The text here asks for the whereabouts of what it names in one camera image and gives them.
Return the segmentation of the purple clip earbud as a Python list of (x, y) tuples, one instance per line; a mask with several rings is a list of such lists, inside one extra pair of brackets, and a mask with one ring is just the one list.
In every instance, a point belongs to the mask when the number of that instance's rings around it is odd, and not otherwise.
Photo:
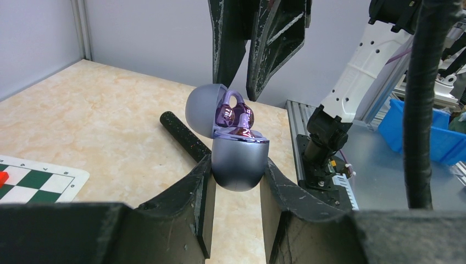
[(258, 136), (251, 129), (253, 122), (254, 118), (251, 118), (247, 113), (242, 113), (238, 125), (232, 131), (228, 132), (228, 134), (247, 138), (257, 138)]
[[(231, 97), (236, 99), (236, 105), (234, 107), (230, 105)], [(241, 121), (240, 116), (242, 114), (247, 114), (248, 124), (251, 128), (254, 124), (253, 110), (245, 104), (245, 101), (239, 92), (229, 90), (223, 95), (220, 105), (216, 109), (215, 124), (223, 128), (237, 126)]]

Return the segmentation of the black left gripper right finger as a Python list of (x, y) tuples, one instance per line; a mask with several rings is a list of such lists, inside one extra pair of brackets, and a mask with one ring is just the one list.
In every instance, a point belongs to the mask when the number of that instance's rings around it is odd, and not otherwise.
[(465, 213), (342, 211), (268, 161), (260, 181), (267, 263), (465, 263)]

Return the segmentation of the grey-blue earbud case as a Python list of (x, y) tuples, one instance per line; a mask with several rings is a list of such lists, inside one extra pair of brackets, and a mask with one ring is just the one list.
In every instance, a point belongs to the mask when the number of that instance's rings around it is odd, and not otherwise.
[[(213, 140), (212, 171), (222, 188), (244, 192), (256, 187), (267, 165), (269, 139), (260, 132), (248, 138), (230, 135), (236, 126), (223, 128), (215, 124), (215, 112), (223, 95), (229, 91), (223, 84), (207, 84), (195, 88), (188, 96), (185, 117), (195, 132)], [(231, 97), (230, 105), (236, 105)]]

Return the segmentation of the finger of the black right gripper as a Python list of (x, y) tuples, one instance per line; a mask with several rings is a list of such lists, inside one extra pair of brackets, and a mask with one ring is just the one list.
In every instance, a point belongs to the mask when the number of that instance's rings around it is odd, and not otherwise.
[(259, 1), (254, 12), (246, 91), (256, 101), (271, 77), (304, 45), (312, 2)]
[(209, 0), (213, 33), (213, 83), (229, 87), (251, 39), (259, 1)]

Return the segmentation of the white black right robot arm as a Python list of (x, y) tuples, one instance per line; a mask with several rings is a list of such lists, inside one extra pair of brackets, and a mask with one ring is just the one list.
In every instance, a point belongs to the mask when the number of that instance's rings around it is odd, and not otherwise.
[[(209, 1), (213, 82), (231, 85), (247, 54), (246, 91), (256, 101), (271, 77), (304, 45), (311, 1)], [(360, 43), (331, 92), (312, 114), (305, 151), (308, 182), (347, 142), (357, 109), (390, 57), (414, 35), (421, 1), (371, 1)]]

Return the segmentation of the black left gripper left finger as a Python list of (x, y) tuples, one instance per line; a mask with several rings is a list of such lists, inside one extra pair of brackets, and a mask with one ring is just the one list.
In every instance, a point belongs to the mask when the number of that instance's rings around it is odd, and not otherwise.
[(117, 202), (1, 206), (1, 263), (204, 263), (215, 183), (211, 156), (159, 195)]

